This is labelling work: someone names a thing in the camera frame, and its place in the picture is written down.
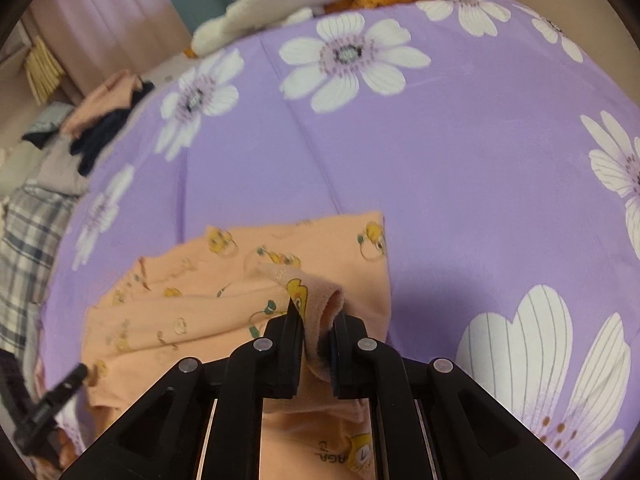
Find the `purple bedsheet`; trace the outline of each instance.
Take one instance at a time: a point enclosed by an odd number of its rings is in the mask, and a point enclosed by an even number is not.
[[[47,384],[137,256],[207,225],[380,209],[396,348],[457,359],[600,478],[640,419],[639,128],[609,77],[511,0],[239,41],[156,92],[95,170],[44,311]]]

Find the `flower center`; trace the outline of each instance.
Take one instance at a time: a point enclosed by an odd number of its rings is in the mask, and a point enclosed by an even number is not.
[[[460,4],[461,6],[467,7],[479,7],[481,1],[480,0],[446,0],[448,2],[452,2],[454,4]]]
[[[185,108],[187,108],[188,112],[194,112],[198,110],[202,106],[202,102],[204,101],[204,92],[199,88],[193,90],[191,95],[187,97],[187,103],[185,104]]]
[[[362,47],[348,44],[340,48],[334,48],[334,59],[338,63],[348,65],[362,57]]]
[[[86,225],[89,230],[95,230],[100,227],[100,222],[102,221],[102,217],[104,216],[105,211],[107,211],[107,204],[110,201],[109,196],[102,197],[101,200],[97,200],[97,203],[94,204],[91,213],[89,214],[89,218],[87,219]]]
[[[180,95],[175,117],[180,123],[187,123],[194,114],[202,110],[216,91],[216,82],[210,76],[198,76]]]
[[[634,192],[640,194],[640,163],[635,155],[629,155],[624,161],[626,174],[634,184]]]
[[[376,61],[378,49],[374,40],[354,35],[338,38],[325,44],[320,51],[320,70],[325,74],[343,77],[357,72]]]
[[[548,415],[542,420],[542,427],[536,433],[540,442],[546,444],[565,462],[572,456],[572,447],[578,430],[570,428],[565,422],[552,425]]]
[[[554,31],[558,32],[559,34],[562,34],[564,36],[564,32],[562,31],[562,29],[560,27],[558,27],[554,22],[552,22],[551,20],[548,20],[546,18],[542,18],[543,20],[545,20],[546,24],[551,27]]]

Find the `wall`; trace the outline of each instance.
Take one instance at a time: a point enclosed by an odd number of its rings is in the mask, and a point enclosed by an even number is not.
[[[12,79],[0,81],[0,148],[15,146],[40,109],[24,70]]]
[[[552,20],[640,105],[640,50],[607,0],[518,0]]]

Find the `pink curtain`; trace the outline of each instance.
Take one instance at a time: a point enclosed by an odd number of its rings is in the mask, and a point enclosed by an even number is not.
[[[34,0],[31,11],[84,94],[117,70],[147,72],[191,40],[170,0]]]

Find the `white flower print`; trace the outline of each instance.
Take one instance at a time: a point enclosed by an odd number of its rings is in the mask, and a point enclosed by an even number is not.
[[[56,422],[71,439],[78,456],[84,453],[95,440],[94,432],[78,417],[78,413],[83,411],[83,401],[87,402],[83,393],[74,395],[56,415]]]
[[[580,480],[600,480],[622,451],[613,427],[625,399],[631,351],[619,314],[603,323],[585,358],[564,412],[556,404],[573,347],[566,303],[547,285],[533,287],[513,322],[488,312],[460,340],[457,364],[542,442]]]
[[[104,193],[100,193],[92,202],[88,218],[76,242],[73,270],[78,270],[80,265],[86,265],[94,252],[95,243],[98,241],[100,233],[107,232],[113,225],[120,211],[118,202],[129,189],[133,182],[133,176],[134,168],[127,164],[114,175]]]
[[[397,68],[424,68],[429,56],[406,46],[411,34],[396,20],[381,20],[365,34],[364,17],[345,12],[320,20],[318,38],[295,38],[280,49],[289,65],[300,66],[289,74],[280,89],[287,99],[300,99],[319,89],[311,99],[316,113],[337,110],[358,95],[360,80],[383,96],[399,94],[406,81]]]
[[[573,41],[571,41],[555,23],[546,18],[543,18],[535,10],[529,9],[529,7],[524,7],[517,4],[513,4],[513,6],[518,7],[520,10],[524,10],[524,12],[526,12],[529,16],[533,16],[531,22],[533,23],[533,26],[537,30],[539,30],[540,34],[544,36],[545,40],[547,40],[549,43],[556,44],[558,42],[558,38],[560,38],[562,49],[571,59],[577,61],[578,63],[582,63],[584,61],[584,57],[582,56],[580,47],[578,47]]]
[[[156,153],[166,150],[168,162],[191,146],[200,131],[202,115],[226,114],[238,102],[238,89],[227,84],[242,72],[244,59],[238,49],[225,56],[223,50],[191,68],[178,79],[178,92],[171,92],[162,101],[162,118],[167,120],[158,142]]]
[[[497,36],[498,28],[492,18],[500,22],[511,19],[511,11],[487,0],[424,0],[416,5],[432,22],[440,22],[452,15],[458,8],[458,21],[462,28],[476,38]]]
[[[589,152],[591,169],[607,189],[621,198],[631,195],[626,201],[626,230],[640,259],[640,138],[634,139],[634,149],[626,131],[611,114],[603,111],[600,116],[608,133],[590,117],[580,117],[602,148]]]

